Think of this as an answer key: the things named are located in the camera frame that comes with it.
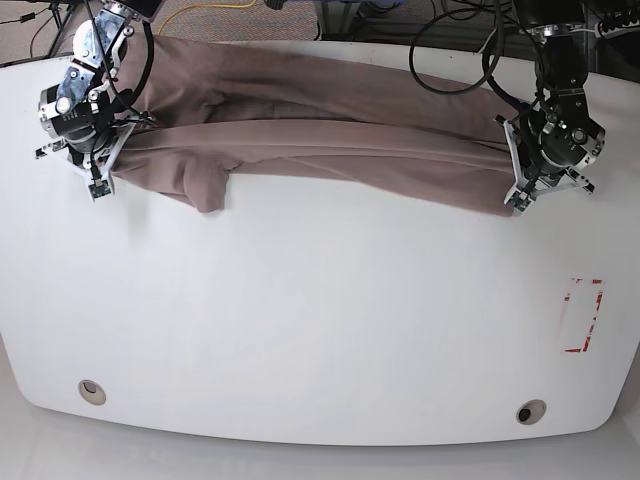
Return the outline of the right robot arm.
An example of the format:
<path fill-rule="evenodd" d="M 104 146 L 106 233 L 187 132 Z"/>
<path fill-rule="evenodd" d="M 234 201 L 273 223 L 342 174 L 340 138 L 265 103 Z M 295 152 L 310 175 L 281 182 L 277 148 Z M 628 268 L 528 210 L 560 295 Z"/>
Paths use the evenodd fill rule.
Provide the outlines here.
<path fill-rule="evenodd" d="M 66 164 L 85 182 L 93 200 L 114 193 L 111 169 L 137 126 L 154 127 L 155 118 L 134 103 L 150 77 L 155 56 L 151 22 L 161 1 L 104 1 L 73 37 L 73 56 L 62 81 L 41 92 L 38 117 L 52 142 L 37 149 L 42 158 L 66 150 Z M 128 41 L 139 22 L 147 57 L 133 89 L 116 80 Z"/>

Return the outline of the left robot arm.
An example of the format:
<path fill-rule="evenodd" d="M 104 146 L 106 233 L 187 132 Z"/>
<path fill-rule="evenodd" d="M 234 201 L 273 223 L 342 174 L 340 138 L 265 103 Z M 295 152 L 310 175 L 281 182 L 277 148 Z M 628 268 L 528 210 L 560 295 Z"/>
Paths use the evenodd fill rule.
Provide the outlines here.
<path fill-rule="evenodd" d="M 431 197 L 441 203 L 491 213 L 520 215 L 540 197 L 568 190 L 593 194 L 594 184 L 583 174 L 605 145 L 605 129 L 589 114 L 584 85 L 588 70 L 572 35 L 583 24 L 579 2 L 548 8 L 541 1 L 513 1 L 508 7 L 464 2 L 462 11 L 481 11 L 494 17 L 494 29 L 481 50 L 482 75 L 460 96 L 483 85 L 515 110 L 511 118 L 496 116 L 510 155 L 513 182 L 499 186 L 478 175 L 455 175 L 436 183 Z M 517 99 L 494 77 L 506 40 L 518 32 L 529 38 L 535 52 L 535 93 L 531 102 Z"/>

